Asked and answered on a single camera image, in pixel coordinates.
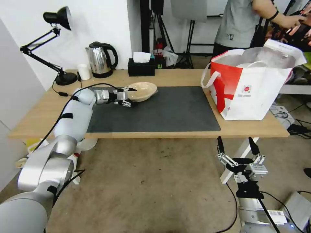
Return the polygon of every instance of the black mat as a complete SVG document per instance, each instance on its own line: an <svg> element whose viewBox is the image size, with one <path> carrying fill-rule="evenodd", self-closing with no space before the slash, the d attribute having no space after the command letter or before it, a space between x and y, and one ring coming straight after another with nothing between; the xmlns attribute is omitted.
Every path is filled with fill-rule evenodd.
<svg viewBox="0 0 311 233"><path fill-rule="evenodd" d="M87 131L220 131L220 127L202 88L191 86L158 87L155 95L131 108L115 104L95 105Z"/></svg>

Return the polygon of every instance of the black tissue box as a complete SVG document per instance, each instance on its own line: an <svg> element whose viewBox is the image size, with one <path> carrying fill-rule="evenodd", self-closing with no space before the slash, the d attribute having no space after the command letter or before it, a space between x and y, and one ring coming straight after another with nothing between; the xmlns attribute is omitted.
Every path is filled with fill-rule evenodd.
<svg viewBox="0 0 311 233"><path fill-rule="evenodd" d="M154 76L156 62L154 58L151 58L147 63L135 63L133 58L129 59L127 69L129 76Z"/></svg>

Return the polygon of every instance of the lamp base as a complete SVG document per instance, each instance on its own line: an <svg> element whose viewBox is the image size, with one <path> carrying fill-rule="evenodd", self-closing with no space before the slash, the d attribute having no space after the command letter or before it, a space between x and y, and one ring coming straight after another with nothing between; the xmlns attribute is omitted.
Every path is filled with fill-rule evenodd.
<svg viewBox="0 0 311 233"><path fill-rule="evenodd" d="M78 77L76 74L64 73L64 74L58 74L55 79L55 82L57 85L66 86L66 85L74 83L77 80L78 80Z"/></svg>

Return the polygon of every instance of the lamp arm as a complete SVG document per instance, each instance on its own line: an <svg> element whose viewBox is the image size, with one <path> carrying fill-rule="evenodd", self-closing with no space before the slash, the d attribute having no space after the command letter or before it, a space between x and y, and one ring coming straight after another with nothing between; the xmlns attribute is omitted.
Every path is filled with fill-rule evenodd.
<svg viewBox="0 0 311 233"><path fill-rule="evenodd" d="M37 42L38 40L44 38L45 36L47 36L47 35L49 35L49 34L51 34L51 33L54 33L55 36L52 37L52 38L50 38L50 39L48 39L48 40L45 41L45 42L40 43L39 45L37 45L36 47L34 47L34 48L32 48L32 49L29 48L29 46L31 46L33 43ZM20 47L20 51L21 51L22 53L24 53L24 54L26 54L26 55L32 57L33 59L35 59L35 60L41 62L42 64L44 64L44 65L50 67L51 69L57 71L58 73L64 74L65 72L63 71L62 68L58 68L58 67L55 66L54 64L52 64L52 63L50 63L50 62L47 62L47 61L43 60L42 58L40 58L40 57L38 57L37 55L34 55L34 54L32 53L33 50L39 48L40 46L42 46L42 45L46 44L47 42L53 40L54 38L58 37L59 34L60 34L60 29L59 29L59 28L53 28L53 29L50 30L48 33L45 33L43 36L40 36L39 38L35 39L34 41L30 42L29 44Z"/></svg>

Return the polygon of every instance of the stainless steel kettle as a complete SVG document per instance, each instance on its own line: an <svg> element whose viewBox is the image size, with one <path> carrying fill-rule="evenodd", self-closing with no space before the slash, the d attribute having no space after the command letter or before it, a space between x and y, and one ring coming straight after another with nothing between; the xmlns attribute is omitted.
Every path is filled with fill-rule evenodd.
<svg viewBox="0 0 311 233"><path fill-rule="evenodd" d="M112 75L113 70L118 64L117 51L110 44L93 42L85 48L90 62L93 76L96 78L106 78ZM111 64L108 50L111 50L115 58L114 64Z"/></svg>

